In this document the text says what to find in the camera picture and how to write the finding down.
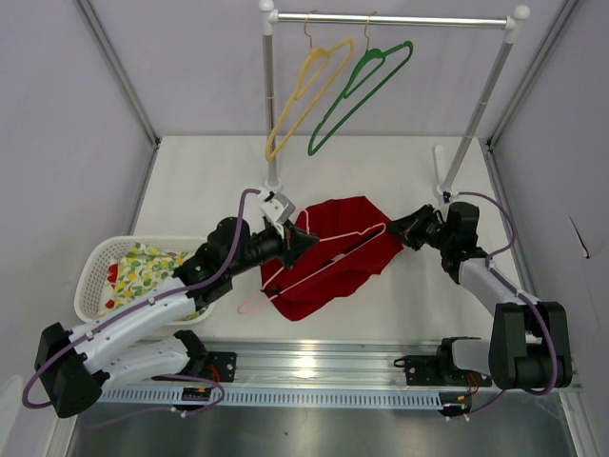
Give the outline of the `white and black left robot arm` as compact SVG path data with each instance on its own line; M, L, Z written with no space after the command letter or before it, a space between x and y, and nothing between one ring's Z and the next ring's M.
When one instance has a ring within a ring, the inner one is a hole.
M113 387L146 378L199 379L206 371L206 348L189 330L157 344L137 347L153 330L201 310L232 289L235 276L278 260L286 267L318 245L317 235L290 221L265 223L253 233L242 218L222 220L194 254L152 291L112 313L66 329L60 323L40 336L35 373L23 394L24 407L35 383L48 395L43 407L60 418L80 414Z

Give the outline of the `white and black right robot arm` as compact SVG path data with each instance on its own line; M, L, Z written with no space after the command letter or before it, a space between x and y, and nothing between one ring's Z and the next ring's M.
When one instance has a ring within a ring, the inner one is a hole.
M443 271L493 316L487 340L442 340L434 362L436 376L452 385L469 373L479 374L502 390L535 395L569 387L573 368L564 307L523 291L495 266L479 245L479 219L477 206L458 201L439 209L424 205L388 225L404 246L436 249Z

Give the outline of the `green hanger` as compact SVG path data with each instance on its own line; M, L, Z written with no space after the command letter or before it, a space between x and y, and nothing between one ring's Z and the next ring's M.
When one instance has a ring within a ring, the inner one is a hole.
M405 40L391 48L381 50L379 48L370 47L370 37L368 34L368 25L371 18L376 14L373 11L369 14L364 25L364 37L366 38L366 48L362 57L353 67L347 82L341 89L333 103L329 106L321 121L312 131L307 144L307 155L314 156L326 144L326 142L368 101L370 100L385 84L387 84L403 67L405 67L414 53L414 44L410 40ZM389 57L394 54L399 54L403 57L402 60L383 78L380 82L372 87L367 93L363 93L361 87L381 70ZM360 95L359 101L341 117L323 136L320 136L321 130L334 114L337 107L353 95Z

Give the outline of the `yellow hanger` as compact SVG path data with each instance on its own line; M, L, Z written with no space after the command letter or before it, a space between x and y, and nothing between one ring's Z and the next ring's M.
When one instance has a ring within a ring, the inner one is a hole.
M288 140L296 133L310 112L319 104L325 93L351 61L355 51L355 40L352 37L346 37L329 48L314 47L312 35L307 31L308 22L312 19L314 13L317 13L317 11L312 10L309 12L304 20L304 35L309 40L309 53L301 64L294 89L289 95L266 141L265 159L268 164L277 158ZM302 111L301 115L294 121L293 125L285 131L283 138L277 141L277 135L285 120L292 112L294 105L300 102L322 77L324 77L324 84L310 100L309 105Z

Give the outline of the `lemon print cloth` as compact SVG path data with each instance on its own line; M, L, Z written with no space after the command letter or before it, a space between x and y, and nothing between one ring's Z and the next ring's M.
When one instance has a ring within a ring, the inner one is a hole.
M106 270L98 314L108 314L143 297L167 279L193 255L186 251L163 251L135 242L120 257L111 257Z

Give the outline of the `white plastic laundry basket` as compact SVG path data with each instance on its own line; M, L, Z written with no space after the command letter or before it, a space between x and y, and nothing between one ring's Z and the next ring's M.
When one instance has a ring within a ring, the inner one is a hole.
M167 236L118 236L107 239L90 254L81 273L75 298L74 309L83 322L101 318L98 314L106 270L111 257L125 255L135 242L158 247L163 251L194 252L204 243L202 238Z

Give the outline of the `white metal clothes rack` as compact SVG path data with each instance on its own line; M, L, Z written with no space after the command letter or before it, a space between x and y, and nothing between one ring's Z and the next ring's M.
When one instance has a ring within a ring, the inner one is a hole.
M274 68L273 68L273 26L279 23L301 23L304 24L307 13L280 12L275 8L272 1L261 1L259 11L262 20L263 36L263 63L265 82L265 116L266 116L266 141L272 128L275 126L279 116L274 111ZM365 25L368 15L338 14L338 13L314 13L308 22L316 24L363 24ZM467 128L455 152L455 156L449 167L442 161L443 148L437 145L433 148L435 171L437 172L438 199L442 190L453 189L454 182L462 166L465 155L476 136L476 130L480 124L487 104L493 93L508 56L517 41L524 22L530 16L527 6L518 6L510 16L502 19L489 18L450 18L450 17L428 17L428 16L387 16L375 14L369 24L382 26L403 27L445 27L445 28L478 28L503 30L504 35L501 47L498 51L492 69L486 79L481 96L471 115ZM276 159L267 163L267 178L265 186L273 191L282 188Z

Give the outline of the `aluminium mounting rail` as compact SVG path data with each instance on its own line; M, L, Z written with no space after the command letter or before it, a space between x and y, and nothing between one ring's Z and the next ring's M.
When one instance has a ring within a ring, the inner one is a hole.
M207 365L218 370L225 384L373 388L406 383L405 355L426 359L436 352L434 345L203 341L190 333L186 339L183 343L172 336L101 351L86 366L110 374L106 389L155 376L202 376Z

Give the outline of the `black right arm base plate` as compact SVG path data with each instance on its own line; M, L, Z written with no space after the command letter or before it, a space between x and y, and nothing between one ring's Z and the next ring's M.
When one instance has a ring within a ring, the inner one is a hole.
M440 359L433 355L406 355L393 361L411 387L449 386L451 381L442 371Z

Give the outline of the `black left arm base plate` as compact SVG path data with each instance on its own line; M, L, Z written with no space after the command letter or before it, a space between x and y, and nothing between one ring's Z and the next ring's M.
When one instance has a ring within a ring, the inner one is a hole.
M185 361L185 365L178 375L204 378L217 383L232 383L236 373L237 354L235 352L211 351L201 362L190 362L185 352L175 350L156 349L153 362L155 364L168 360L172 366Z

